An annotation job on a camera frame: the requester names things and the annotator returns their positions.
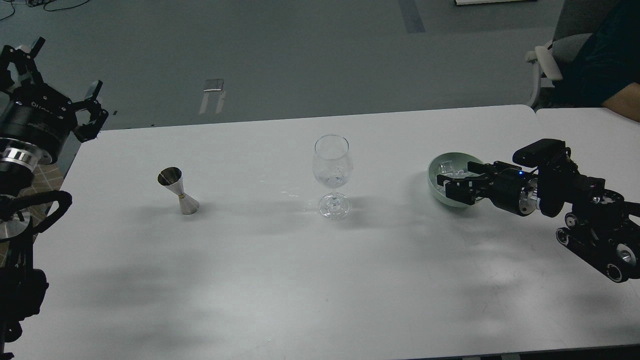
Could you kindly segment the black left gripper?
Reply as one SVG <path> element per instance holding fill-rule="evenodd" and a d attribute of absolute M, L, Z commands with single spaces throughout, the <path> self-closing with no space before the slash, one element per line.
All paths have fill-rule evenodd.
<path fill-rule="evenodd" d="M 109 112 L 98 100 L 102 80 L 91 84 L 85 99 L 72 102 L 54 88 L 46 88 L 35 58 L 46 43 L 39 37 L 30 47 L 5 45 L 1 50 L 1 153 L 23 150 L 38 164 L 55 164 L 71 132 L 80 143 L 93 141 Z M 77 112 L 89 121 L 78 124 Z"/>

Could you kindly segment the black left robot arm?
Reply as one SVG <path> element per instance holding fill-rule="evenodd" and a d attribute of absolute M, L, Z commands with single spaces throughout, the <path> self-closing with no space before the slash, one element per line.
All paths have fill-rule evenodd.
<path fill-rule="evenodd" d="M 87 97 L 73 101 L 43 80 L 35 58 L 45 44 L 30 48 L 5 45 L 1 50 L 1 92 L 9 98 L 1 114 L 1 243 L 7 245 L 1 266 L 1 344 L 23 333 L 21 322 L 38 315 L 49 283 L 34 268 L 34 238 L 61 219 L 73 203 L 62 190 L 20 193 L 32 186 L 38 166 L 57 162 L 70 134 L 79 142 L 96 139 L 109 116 L 98 100 L 103 82 L 96 80 Z"/>

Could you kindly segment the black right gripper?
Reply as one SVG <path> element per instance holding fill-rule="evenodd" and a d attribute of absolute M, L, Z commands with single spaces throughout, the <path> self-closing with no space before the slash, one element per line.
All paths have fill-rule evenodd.
<path fill-rule="evenodd" d="M 521 217 L 538 209 L 536 174 L 503 161 L 467 161 L 464 167 L 474 175 L 464 178 L 436 176 L 437 181 L 443 181 L 446 198 L 468 206 L 487 198 L 494 207 Z"/>

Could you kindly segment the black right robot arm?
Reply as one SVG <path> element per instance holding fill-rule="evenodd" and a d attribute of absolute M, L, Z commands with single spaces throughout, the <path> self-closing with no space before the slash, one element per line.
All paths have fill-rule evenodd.
<path fill-rule="evenodd" d="M 606 189 L 603 178 L 579 172 L 571 150 L 559 139 L 544 138 L 517 150 L 512 163 L 436 161 L 430 184 L 455 205 L 471 207 L 488 199 L 496 208 L 526 217 L 535 211 L 554 218 L 571 209 L 558 243 L 615 283 L 639 278 L 639 205 Z"/>

